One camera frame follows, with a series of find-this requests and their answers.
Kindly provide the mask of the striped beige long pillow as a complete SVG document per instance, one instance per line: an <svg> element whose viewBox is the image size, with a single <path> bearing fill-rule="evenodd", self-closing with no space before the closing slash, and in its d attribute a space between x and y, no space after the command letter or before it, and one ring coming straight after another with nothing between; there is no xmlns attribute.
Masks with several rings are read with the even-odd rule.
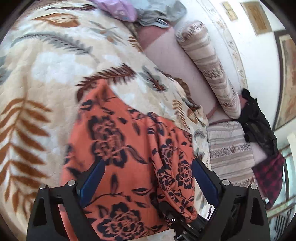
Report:
<svg viewBox="0 0 296 241"><path fill-rule="evenodd" d="M176 39L207 80L227 116L238 119L239 95L229 81L206 26L201 21L187 22L176 32Z"/></svg>

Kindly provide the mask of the red black plaid cloth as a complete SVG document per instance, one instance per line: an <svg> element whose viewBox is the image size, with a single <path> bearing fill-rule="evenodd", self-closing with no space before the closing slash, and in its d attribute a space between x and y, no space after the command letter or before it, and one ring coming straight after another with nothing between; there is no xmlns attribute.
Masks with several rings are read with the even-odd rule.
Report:
<svg viewBox="0 0 296 241"><path fill-rule="evenodd" d="M283 184L283 164L285 159L280 152L267 157L252 167L257 183L264 197L268 199L266 210L274 205L280 195Z"/></svg>

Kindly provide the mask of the black garment pile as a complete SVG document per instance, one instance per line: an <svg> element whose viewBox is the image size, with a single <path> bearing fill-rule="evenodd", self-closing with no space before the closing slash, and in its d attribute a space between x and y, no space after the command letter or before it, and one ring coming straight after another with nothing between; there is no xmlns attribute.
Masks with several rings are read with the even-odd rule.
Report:
<svg viewBox="0 0 296 241"><path fill-rule="evenodd" d="M257 143L267 156L276 155L278 141L268 120L260 110L257 99L253 98L249 90L245 88L241 94L242 98L246 100L246 104L237 121L244 130L246 142Z"/></svg>

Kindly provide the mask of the pink bed sheet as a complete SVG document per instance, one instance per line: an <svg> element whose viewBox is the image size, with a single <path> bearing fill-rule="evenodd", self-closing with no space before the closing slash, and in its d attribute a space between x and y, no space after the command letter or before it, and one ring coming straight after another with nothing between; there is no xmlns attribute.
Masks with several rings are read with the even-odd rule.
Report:
<svg viewBox="0 0 296 241"><path fill-rule="evenodd" d="M141 27L138 42L161 71L187 84L191 99L203 108L210 125L230 120L202 73L178 44L173 27Z"/></svg>

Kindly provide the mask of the large framed wall picture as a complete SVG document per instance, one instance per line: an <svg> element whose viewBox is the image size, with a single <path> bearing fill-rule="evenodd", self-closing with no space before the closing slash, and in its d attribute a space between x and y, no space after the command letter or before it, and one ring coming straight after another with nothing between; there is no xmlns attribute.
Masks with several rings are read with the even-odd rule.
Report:
<svg viewBox="0 0 296 241"><path fill-rule="evenodd" d="M280 97L273 129L295 119L295 43L288 31L274 32L280 61Z"/></svg>

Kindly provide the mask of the cream leaf patterned blanket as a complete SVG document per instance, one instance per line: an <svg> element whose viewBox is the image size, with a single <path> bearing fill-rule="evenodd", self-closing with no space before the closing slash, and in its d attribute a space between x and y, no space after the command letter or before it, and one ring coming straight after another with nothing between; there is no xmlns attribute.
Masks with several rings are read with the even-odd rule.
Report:
<svg viewBox="0 0 296 241"><path fill-rule="evenodd" d="M17 239L39 185L59 183L81 98L100 77L131 107L191 133L210 164L203 111L187 106L183 80L149 60L122 22L89 1L33 4L1 43L1 216Z"/></svg>

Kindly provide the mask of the wall switch plate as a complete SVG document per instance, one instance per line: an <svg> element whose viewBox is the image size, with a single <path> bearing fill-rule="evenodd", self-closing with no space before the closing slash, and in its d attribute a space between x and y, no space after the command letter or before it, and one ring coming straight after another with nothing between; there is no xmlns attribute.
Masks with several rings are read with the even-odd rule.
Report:
<svg viewBox="0 0 296 241"><path fill-rule="evenodd" d="M229 17L230 21L235 21L238 19L236 16L236 13L234 12L234 10L232 9L232 7L228 2L223 2L222 5L226 9L226 14Z"/></svg>

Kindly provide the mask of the light blue grey cloth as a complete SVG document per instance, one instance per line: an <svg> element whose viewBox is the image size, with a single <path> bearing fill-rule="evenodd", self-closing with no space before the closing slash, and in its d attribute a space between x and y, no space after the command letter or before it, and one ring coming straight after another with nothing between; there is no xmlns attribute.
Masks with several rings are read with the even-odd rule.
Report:
<svg viewBox="0 0 296 241"><path fill-rule="evenodd" d="M180 1L135 0L130 3L137 11L137 22L144 27L168 28L170 22L179 20L187 13Z"/></svg>

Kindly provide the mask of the purple patterned cloth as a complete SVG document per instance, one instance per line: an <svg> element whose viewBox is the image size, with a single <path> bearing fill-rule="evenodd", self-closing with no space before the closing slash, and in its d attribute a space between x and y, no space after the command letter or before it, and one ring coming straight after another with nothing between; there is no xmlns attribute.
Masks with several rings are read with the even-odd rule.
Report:
<svg viewBox="0 0 296 241"><path fill-rule="evenodd" d="M137 10L130 1L93 0L92 2L115 19L126 22L135 22L137 20Z"/></svg>

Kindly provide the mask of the orange black floral garment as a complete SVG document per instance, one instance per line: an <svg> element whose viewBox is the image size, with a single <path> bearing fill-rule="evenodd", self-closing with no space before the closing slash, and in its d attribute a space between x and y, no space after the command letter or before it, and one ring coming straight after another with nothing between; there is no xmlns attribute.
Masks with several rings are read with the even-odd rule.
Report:
<svg viewBox="0 0 296 241"><path fill-rule="evenodd" d="M85 213L101 240L133 240L167 230L166 201L197 218L192 136L155 113L126 105L100 79L83 99L70 135L62 184L95 161L106 168Z"/></svg>

